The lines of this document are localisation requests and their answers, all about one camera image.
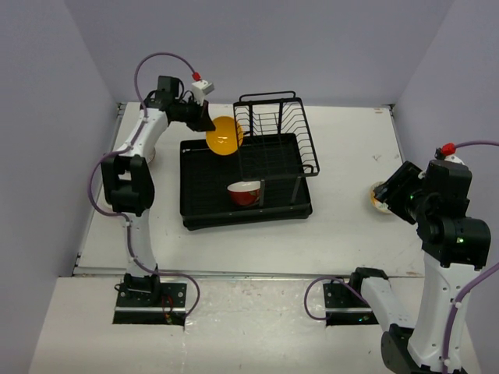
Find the yellow bowl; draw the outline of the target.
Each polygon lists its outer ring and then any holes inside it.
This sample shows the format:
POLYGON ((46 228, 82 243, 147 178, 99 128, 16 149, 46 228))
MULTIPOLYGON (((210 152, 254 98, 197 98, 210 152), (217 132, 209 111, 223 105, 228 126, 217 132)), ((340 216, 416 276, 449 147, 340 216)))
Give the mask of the yellow bowl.
POLYGON ((242 145, 242 126, 229 116, 220 116, 213 120, 215 130, 206 132, 208 148, 219 156, 229 156, 242 145))

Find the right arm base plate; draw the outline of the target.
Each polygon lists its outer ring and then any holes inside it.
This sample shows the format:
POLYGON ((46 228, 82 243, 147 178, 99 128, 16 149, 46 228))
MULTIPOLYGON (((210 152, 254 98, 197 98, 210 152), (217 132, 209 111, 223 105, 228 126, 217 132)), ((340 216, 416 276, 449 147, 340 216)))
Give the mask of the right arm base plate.
POLYGON ((365 269, 357 268, 349 277, 322 276, 312 280, 303 296, 305 314, 326 326, 378 325, 377 317, 366 299, 361 295, 362 281, 370 276, 365 269), (309 308, 311 289, 320 284, 324 297, 324 316, 315 316, 309 308))

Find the white floral bowl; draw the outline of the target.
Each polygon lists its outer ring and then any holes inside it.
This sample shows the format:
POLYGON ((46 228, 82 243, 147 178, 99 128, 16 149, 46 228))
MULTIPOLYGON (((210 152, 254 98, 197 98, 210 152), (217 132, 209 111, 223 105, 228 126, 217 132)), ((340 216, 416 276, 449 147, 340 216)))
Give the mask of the white floral bowl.
POLYGON ((383 213, 383 214, 391 214, 391 211, 388 208, 388 205, 386 203, 380 202, 376 197, 375 197, 375 189, 381 185, 383 185, 383 181, 375 182, 374 184, 371 185, 370 187, 370 203, 372 207, 378 212, 378 213, 383 213))

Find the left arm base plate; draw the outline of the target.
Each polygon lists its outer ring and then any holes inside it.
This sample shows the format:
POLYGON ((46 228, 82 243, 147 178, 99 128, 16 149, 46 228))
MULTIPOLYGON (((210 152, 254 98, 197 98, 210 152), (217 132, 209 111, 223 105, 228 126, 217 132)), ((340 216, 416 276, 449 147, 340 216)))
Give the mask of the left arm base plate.
POLYGON ((130 291, 123 283, 118 292, 112 323, 115 325, 185 326, 186 283, 161 282, 153 293, 130 291))

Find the red bowl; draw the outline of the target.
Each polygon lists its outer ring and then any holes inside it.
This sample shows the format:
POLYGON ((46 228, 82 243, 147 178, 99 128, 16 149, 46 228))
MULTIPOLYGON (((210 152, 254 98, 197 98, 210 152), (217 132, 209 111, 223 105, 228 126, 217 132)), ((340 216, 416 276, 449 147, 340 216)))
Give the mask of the red bowl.
POLYGON ((231 201, 237 206, 252 206, 260 200, 260 181, 234 182, 227 187, 231 201))

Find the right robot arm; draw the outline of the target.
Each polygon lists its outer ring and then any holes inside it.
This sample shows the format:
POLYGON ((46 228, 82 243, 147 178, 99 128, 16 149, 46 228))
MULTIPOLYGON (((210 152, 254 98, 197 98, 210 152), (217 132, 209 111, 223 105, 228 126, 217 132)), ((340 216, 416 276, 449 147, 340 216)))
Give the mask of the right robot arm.
POLYGON ((357 268, 349 300, 368 305, 383 330, 381 355, 393 373, 462 373, 462 331, 473 283, 484 276, 488 225, 468 217, 472 173, 457 157, 431 160, 426 170, 406 161, 373 191, 375 200, 414 224, 422 242, 423 295, 410 321, 382 270, 357 268))

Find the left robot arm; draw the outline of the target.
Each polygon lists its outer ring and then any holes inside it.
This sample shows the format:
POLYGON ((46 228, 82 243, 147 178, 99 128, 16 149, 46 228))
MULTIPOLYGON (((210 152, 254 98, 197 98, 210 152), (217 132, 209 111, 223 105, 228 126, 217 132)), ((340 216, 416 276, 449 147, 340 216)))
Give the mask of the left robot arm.
POLYGON ((145 306, 157 304, 162 296, 150 240, 149 212, 155 187, 147 157, 171 122, 182 122, 194 132, 215 130, 206 101, 214 90, 213 84, 195 72, 188 100, 183 99, 181 88, 180 79, 159 76, 157 89, 140 104, 139 119, 126 141, 101 162, 106 203, 125 220, 130 264, 124 287, 134 291, 136 299, 145 306))

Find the brown patterned white bowl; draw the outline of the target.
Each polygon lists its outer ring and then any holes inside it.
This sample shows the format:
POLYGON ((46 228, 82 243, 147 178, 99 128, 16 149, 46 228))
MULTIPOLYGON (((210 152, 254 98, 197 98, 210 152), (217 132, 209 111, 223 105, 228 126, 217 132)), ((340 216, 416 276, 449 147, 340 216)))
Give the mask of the brown patterned white bowl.
POLYGON ((156 156, 156 148, 154 147, 153 150, 147 156, 147 163, 149 164, 150 162, 152 162, 155 156, 156 156))

